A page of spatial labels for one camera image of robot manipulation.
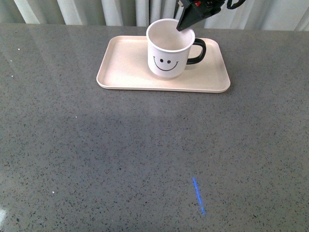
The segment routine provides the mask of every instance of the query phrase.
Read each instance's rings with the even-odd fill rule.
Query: beige tray
[[[224,92],[230,86],[230,79],[219,45],[210,39],[203,40],[207,52],[200,63],[187,65],[175,78],[163,79],[148,68],[145,36],[114,37],[106,49],[97,82],[107,89]],[[192,46],[190,57],[198,56],[200,49]]]

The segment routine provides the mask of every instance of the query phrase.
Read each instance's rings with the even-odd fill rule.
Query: white mug
[[[160,77],[176,77],[187,64],[201,62],[206,54],[205,42],[195,38],[192,29],[178,31],[177,25],[176,19],[160,19],[153,22],[146,31],[148,66]],[[202,51],[198,57],[188,59],[192,45],[201,46]]]

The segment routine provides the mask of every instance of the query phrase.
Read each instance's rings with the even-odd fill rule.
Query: white curtain
[[[0,0],[0,22],[146,27],[179,19],[182,10],[178,0]],[[246,0],[235,10],[225,4],[195,27],[309,31],[309,0]]]

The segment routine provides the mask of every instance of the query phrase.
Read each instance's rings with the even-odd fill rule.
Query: speckled countertop
[[[0,24],[0,231],[309,231],[309,32],[196,29],[224,93],[101,88],[145,32]]]

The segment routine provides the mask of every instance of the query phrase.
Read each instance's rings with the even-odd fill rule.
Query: mug handle
[[[187,61],[187,64],[197,64],[197,63],[201,62],[202,59],[204,58],[205,54],[206,54],[206,44],[205,44],[205,41],[203,41],[202,39],[196,38],[194,40],[193,45],[201,46],[202,47],[202,51],[201,51],[201,54],[199,54],[198,57],[189,58],[188,61]]]

